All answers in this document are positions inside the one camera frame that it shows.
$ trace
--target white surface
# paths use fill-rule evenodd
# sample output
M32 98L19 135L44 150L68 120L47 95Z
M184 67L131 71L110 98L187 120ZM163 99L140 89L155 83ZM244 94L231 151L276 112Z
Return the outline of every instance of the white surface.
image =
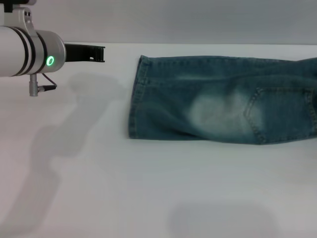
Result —
M105 46L105 64L67 63L38 98L27 77L1 79L1 238L317 236L317 140L127 138L141 54L299 60L317 46Z
M66 41L316 44L315 0L38 0L36 29Z

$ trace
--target white table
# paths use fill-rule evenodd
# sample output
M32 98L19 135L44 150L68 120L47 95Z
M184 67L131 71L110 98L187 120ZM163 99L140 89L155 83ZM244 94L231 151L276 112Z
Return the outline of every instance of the white table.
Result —
M27 76L0 79L1 238L317 237L317 140L127 138L140 55L300 60L317 46L97 45L106 63L67 63L38 98Z

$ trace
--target green light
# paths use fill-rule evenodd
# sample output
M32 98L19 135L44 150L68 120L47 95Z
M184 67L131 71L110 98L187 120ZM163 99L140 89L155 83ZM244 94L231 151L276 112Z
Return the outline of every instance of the green light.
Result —
M53 56L48 57L48 60L46 61L46 65L51 66L54 63L54 60L55 59Z

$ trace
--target robotic arm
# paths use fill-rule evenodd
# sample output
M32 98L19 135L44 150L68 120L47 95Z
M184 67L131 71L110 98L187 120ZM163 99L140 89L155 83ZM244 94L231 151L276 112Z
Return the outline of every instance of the robotic arm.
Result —
M38 86L37 74L58 71L65 62L104 61L104 47L65 44L54 32L35 30L31 10L37 0L0 0L4 26L0 26L0 77L30 75L30 96L56 89Z

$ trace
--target denim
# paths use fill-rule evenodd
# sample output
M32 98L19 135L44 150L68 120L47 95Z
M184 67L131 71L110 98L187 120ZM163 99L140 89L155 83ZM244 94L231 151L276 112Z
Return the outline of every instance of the denim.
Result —
M274 144L317 135L317 59L142 56L129 136Z

